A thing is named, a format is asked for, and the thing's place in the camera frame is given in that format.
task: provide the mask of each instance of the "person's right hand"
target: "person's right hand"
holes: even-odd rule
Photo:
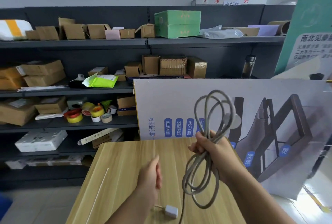
[[[215,135],[215,131],[210,131],[211,137]],[[235,177],[243,172],[247,172],[241,160],[235,154],[230,142],[225,138],[215,144],[204,137],[201,132],[196,133],[197,142],[192,143],[188,148],[192,152],[202,153],[204,150],[211,155],[214,167],[218,169],[219,178],[225,184],[231,183]]]

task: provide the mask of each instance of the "gray cable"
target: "gray cable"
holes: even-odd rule
[[[222,96],[225,98],[225,100],[220,100],[219,98],[213,96],[214,93],[222,94]],[[204,107],[205,129],[203,129],[203,127],[201,126],[198,116],[197,116],[197,105],[204,98],[205,98],[205,107]],[[208,101],[210,98],[215,99],[217,101],[217,103],[215,105],[213,105],[211,110],[208,112]],[[225,117],[225,109],[224,109],[223,104],[228,104],[229,108],[230,108],[230,117],[229,117],[229,121],[226,126],[224,126],[224,121],[223,121],[223,118]],[[218,105],[220,105],[220,107],[222,109],[222,119],[221,119],[220,126],[219,126],[215,136],[213,138],[211,138],[210,128],[209,128],[210,117],[212,115],[212,112]],[[197,102],[195,103],[195,107],[194,107],[194,113],[195,113],[195,119],[196,119],[197,125],[200,128],[202,135],[205,136],[206,138],[208,138],[213,143],[217,144],[220,141],[220,139],[226,134],[227,130],[230,129],[230,127],[234,121],[235,106],[232,103],[230,97],[228,95],[226,95],[224,92],[222,92],[220,90],[213,90],[207,96],[202,96],[197,100]],[[205,173],[204,173],[203,179],[198,186],[194,186],[193,181],[194,181],[196,172],[204,159],[206,160],[206,166],[205,166]],[[182,179],[183,198],[182,198],[182,212],[181,212],[179,224],[181,224],[182,219],[183,219],[186,194],[191,195],[195,204],[201,209],[209,208],[213,204],[215,198],[217,197],[217,193],[218,193],[218,189],[219,189],[219,172],[217,169],[214,169],[214,171],[212,171],[212,164],[213,164],[212,159],[210,157],[210,154],[207,151],[204,151],[203,153],[196,153],[189,159],[189,161],[186,165],[185,175],[183,176],[183,179]],[[213,193],[212,198],[209,201],[209,203],[207,203],[206,205],[201,205],[197,202],[195,195],[198,193],[201,193],[208,186],[208,184],[210,182],[210,178],[211,178],[211,172],[213,172],[214,176],[215,176],[214,193]]]

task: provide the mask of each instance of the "white tape roll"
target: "white tape roll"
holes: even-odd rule
[[[109,113],[105,113],[104,115],[101,116],[102,122],[103,123],[109,123],[110,121],[112,121],[112,115]]]
[[[96,122],[100,122],[101,121],[101,118],[98,116],[98,117],[91,117],[91,119],[92,119],[92,121],[94,122],[94,123],[96,123]]]
[[[117,108],[116,106],[111,105],[111,106],[110,106],[110,113],[114,115],[115,112],[117,111],[117,109],[118,109],[118,108]]]

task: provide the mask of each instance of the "wooden table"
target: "wooden table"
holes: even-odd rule
[[[104,224],[136,186],[139,169],[156,154],[160,155],[163,187],[158,205],[172,205],[179,209],[178,218],[170,220],[161,209],[151,210],[145,223],[178,223],[182,209],[181,181],[185,165],[192,153],[188,145],[195,138],[132,141],[102,144],[84,180],[66,224]],[[205,164],[197,173],[197,184],[203,176]],[[207,203],[214,190],[215,180],[197,195],[200,203]],[[206,210],[198,208],[191,196],[186,196],[183,224],[245,223],[228,187],[220,183],[214,204]]]

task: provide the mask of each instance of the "person's left hand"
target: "person's left hand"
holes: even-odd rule
[[[144,198],[153,207],[158,199],[158,190],[162,186],[162,175],[159,163],[159,155],[141,168],[137,179],[136,189],[143,194]]]

